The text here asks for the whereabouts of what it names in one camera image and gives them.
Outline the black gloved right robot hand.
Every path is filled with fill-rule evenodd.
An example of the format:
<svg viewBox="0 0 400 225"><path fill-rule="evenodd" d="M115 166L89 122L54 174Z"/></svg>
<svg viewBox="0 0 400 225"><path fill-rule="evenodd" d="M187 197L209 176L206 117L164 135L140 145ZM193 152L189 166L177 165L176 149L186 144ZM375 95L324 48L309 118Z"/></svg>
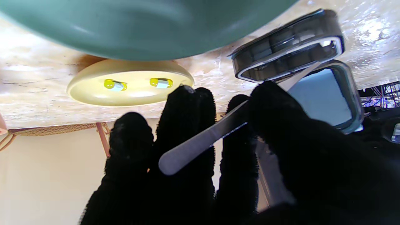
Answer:
<svg viewBox="0 0 400 225"><path fill-rule="evenodd" d="M398 225L399 152L380 150L353 134L310 118L273 82L250 96L236 95L227 112L246 101L248 123L223 139L221 177L215 191L215 149L172 176L160 172L167 151L215 124L214 97L206 88L181 85L169 94L156 129L129 112L111 130L105 175L80 225ZM261 213L256 143L278 159L294 203Z"/></svg>

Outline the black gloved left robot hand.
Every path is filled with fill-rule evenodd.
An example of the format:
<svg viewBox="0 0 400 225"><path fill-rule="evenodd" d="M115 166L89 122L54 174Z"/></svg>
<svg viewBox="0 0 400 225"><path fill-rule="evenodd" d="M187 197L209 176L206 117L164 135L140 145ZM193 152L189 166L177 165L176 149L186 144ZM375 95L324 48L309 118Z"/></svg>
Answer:
<svg viewBox="0 0 400 225"><path fill-rule="evenodd" d="M399 160L399 143L391 140L397 123L399 117L373 119L372 115L366 116L362 123L363 130L357 135L384 156Z"/></svg>

